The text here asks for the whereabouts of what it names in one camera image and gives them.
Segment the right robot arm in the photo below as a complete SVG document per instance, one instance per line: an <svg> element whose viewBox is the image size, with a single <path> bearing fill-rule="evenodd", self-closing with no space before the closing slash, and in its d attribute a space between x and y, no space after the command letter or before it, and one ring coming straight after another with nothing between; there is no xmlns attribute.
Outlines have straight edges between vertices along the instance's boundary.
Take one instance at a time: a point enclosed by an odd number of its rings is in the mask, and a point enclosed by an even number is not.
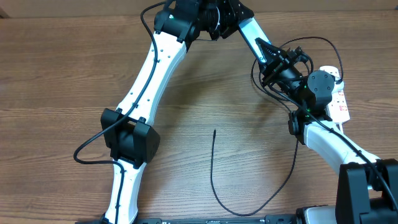
<svg viewBox="0 0 398 224"><path fill-rule="evenodd" d="M397 160L366 153L326 112L342 80L322 70L302 75L296 63L311 58L300 47L282 50L261 38L255 43L261 53L261 85L278 85L277 94L298 108L289 114L290 134L337 169L336 222L397 223Z"/></svg>

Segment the blue screen smartphone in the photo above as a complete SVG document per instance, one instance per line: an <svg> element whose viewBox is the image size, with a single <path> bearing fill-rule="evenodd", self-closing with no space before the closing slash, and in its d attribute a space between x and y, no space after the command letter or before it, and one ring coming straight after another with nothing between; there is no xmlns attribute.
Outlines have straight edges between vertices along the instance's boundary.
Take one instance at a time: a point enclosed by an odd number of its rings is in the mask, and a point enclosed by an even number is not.
<svg viewBox="0 0 398 224"><path fill-rule="evenodd" d="M256 44L256 39L260 38L266 41L268 44L271 44L271 42L261 29L260 25L255 20L255 18L252 17L241 21L239 23L239 32L251 49L254 56L258 59L259 63L266 63L266 59L264 58L261 49Z"/></svg>

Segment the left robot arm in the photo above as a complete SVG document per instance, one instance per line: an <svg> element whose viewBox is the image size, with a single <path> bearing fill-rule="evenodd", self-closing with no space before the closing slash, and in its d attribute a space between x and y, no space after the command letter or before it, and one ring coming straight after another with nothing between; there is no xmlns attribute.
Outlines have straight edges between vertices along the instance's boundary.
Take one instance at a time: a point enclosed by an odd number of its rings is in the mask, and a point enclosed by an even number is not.
<svg viewBox="0 0 398 224"><path fill-rule="evenodd" d="M154 119L164 90L200 32L211 40L227 38L252 10L240 1L164 1L150 30L151 46L129 93L115 110L105 109L101 125L114 164L111 202L103 223L133 223L146 165L154 158L160 136Z"/></svg>

